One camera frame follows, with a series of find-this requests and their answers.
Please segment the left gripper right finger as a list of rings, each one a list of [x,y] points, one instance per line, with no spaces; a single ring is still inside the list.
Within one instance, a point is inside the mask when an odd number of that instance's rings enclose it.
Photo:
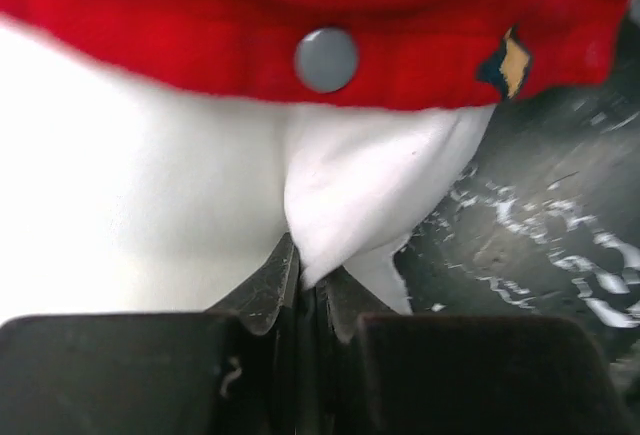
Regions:
[[[413,287],[411,315],[337,272],[314,309],[321,434],[629,434],[633,288],[587,273]]]

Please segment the white pillow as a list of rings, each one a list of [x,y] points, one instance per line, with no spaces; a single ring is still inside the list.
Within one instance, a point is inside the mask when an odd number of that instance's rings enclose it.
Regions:
[[[1,316],[200,310],[290,234],[411,310],[394,254],[493,107],[396,113],[205,97],[1,22]]]

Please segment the red patterned pillowcase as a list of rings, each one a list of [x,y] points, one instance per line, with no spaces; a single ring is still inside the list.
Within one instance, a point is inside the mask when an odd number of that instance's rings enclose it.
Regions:
[[[628,1],[1,0],[1,11],[182,89],[412,111],[602,82]]]

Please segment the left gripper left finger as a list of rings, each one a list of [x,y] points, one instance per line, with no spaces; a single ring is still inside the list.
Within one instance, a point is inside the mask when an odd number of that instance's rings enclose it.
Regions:
[[[291,434],[299,257],[282,237],[203,312],[53,315],[1,329],[5,434]]]

